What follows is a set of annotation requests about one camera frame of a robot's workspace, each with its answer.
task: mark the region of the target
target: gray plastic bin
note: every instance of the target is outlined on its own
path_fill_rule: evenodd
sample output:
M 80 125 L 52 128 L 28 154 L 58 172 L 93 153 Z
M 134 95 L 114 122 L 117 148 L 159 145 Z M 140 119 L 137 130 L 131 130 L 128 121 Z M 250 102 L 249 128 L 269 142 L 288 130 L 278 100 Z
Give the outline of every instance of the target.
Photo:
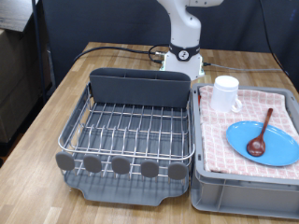
M 203 162 L 199 88 L 192 87 L 194 127 L 192 144 L 194 169 L 192 174 L 192 205 L 203 211 L 236 213 L 266 217 L 299 218 L 299 181 L 247 175 L 230 175 L 206 172 Z M 287 111 L 299 130 L 299 106 L 290 91 L 275 88 L 241 86 L 239 89 L 267 91 L 283 94 Z

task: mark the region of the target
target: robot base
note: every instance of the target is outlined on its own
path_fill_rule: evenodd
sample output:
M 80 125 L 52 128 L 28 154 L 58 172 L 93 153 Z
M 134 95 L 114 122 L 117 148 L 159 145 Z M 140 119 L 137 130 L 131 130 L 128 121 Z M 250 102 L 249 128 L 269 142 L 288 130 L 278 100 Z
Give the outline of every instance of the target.
M 191 80 L 195 80 L 205 75 L 203 57 L 200 54 L 196 54 L 187 62 L 180 62 L 176 55 L 168 51 L 164 56 L 160 71 L 181 72 L 188 75 Z

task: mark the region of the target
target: wooden spoon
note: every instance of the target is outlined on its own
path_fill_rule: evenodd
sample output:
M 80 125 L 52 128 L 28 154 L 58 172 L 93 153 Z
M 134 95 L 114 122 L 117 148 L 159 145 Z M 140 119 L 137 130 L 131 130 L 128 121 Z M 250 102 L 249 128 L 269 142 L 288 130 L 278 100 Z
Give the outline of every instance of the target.
M 247 152 L 251 156 L 260 157 L 264 154 L 265 143 L 263 141 L 263 134 L 264 134 L 266 127 L 268 126 L 272 112 L 273 112 L 272 108 L 268 109 L 268 114 L 267 114 L 267 117 L 265 118 L 261 134 L 259 136 L 257 136 L 256 138 L 253 138 L 247 144 Z

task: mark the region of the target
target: wooden table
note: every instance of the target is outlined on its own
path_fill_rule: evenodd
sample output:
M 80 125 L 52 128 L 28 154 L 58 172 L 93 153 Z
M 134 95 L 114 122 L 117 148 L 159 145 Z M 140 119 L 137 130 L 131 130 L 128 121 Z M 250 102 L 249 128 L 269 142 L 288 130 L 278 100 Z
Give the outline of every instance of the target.
M 87 49 L 112 44 L 90 43 Z M 122 45 L 148 50 L 146 46 Z M 267 53 L 202 49 L 205 62 L 239 68 L 278 66 Z M 148 55 L 118 50 L 98 50 L 80 58 L 0 170 L 0 223 L 284 223 L 294 220 L 201 212 L 192 207 L 190 193 L 168 198 L 157 207 L 96 203 L 69 188 L 56 165 L 61 149 L 57 139 L 82 94 L 89 74 L 98 67 L 158 70 Z M 207 67 L 194 82 L 213 83 L 230 75 L 241 85 L 296 89 L 282 72 L 244 73 Z

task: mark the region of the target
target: wire rack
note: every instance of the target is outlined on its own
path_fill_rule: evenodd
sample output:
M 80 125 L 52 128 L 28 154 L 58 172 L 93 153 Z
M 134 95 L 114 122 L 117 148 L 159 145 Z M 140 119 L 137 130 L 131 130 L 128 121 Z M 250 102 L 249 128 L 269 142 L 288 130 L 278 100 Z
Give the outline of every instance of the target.
M 144 176 L 140 170 L 146 160 L 156 161 L 159 174 L 155 177 L 170 178 L 168 167 L 173 162 L 188 166 L 194 151 L 190 151 L 190 120 L 187 108 L 170 108 L 146 105 L 118 105 L 94 103 L 88 92 L 88 99 L 71 132 L 59 138 L 59 145 L 72 155 L 75 161 L 75 175 L 98 175 L 120 178 L 112 169 L 115 156 L 127 158 L 130 171 L 127 179 Z M 84 156 L 95 155 L 102 162 L 101 172 L 88 172 Z

